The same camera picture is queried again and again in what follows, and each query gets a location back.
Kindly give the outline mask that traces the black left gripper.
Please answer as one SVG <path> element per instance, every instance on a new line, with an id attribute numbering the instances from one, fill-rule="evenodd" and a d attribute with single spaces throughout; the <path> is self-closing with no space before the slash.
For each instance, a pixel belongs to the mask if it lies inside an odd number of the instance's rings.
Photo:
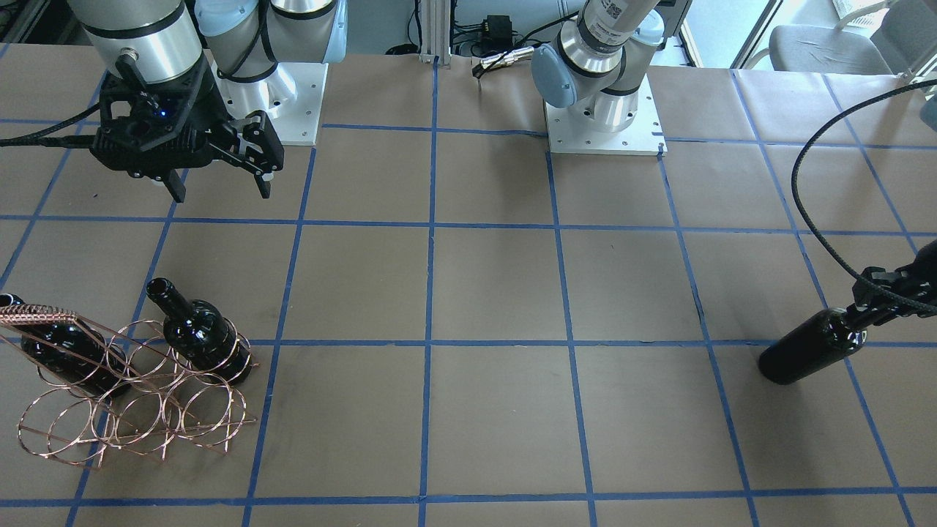
<path id="1" fill-rule="evenodd" d="M 918 250 L 907 266 L 887 272 L 884 268 L 869 266 L 852 286 L 854 303 L 846 308 L 845 324 L 849 328 L 883 326 L 888 321 L 910 315 L 935 315 L 936 306 L 936 240 Z M 932 310 L 910 307 L 889 298 L 880 289 L 891 291 L 918 303 L 929 304 Z"/>

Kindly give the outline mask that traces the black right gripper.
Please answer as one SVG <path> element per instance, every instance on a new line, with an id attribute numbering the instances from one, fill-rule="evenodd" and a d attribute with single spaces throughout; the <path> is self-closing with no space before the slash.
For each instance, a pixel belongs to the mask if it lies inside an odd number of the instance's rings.
<path id="1" fill-rule="evenodd" d="M 223 160 L 254 177 L 269 199 L 285 148 L 266 111 L 231 119 L 206 56 L 168 81 L 145 81 L 138 61 L 120 56 L 100 92 L 101 121 L 90 151 L 113 171 L 157 176 L 174 203 L 187 188 L 177 170 Z"/>

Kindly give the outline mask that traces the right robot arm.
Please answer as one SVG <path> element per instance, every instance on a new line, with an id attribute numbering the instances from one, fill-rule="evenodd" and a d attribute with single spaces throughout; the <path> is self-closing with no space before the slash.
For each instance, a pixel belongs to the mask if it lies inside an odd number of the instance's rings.
<path id="1" fill-rule="evenodd" d="M 81 146 L 164 184 L 223 161 L 261 197 L 286 146 L 311 146 L 329 64 L 347 53 L 345 1 L 70 1 L 108 69 L 100 125 Z"/>

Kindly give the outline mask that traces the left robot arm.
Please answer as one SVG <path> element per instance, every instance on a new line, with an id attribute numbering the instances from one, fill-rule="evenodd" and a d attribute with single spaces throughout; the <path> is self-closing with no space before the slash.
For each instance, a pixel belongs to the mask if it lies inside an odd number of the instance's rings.
<path id="1" fill-rule="evenodd" d="M 588 1 L 559 21 L 559 33 L 535 47 L 530 72 L 543 99 L 555 153 L 665 153 L 654 132 L 646 79 L 665 39 L 653 1 Z"/>

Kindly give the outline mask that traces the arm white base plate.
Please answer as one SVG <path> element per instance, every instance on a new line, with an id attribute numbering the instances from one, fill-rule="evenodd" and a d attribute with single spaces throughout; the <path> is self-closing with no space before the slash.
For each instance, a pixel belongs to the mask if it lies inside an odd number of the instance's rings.
<path id="1" fill-rule="evenodd" d="M 232 117 L 263 110 L 284 146 L 315 146 L 329 69 L 328 64 L 288 62 L 254 83 L 218 76 L 215 81 Z"/>
<path id="2" fill-rule="evenodd" d="M 649 77 L 626 96 L 599 92 L 559 109 L 543 103 L 553 154 L 630 154 L 658 156 L 668 146 Z"/>

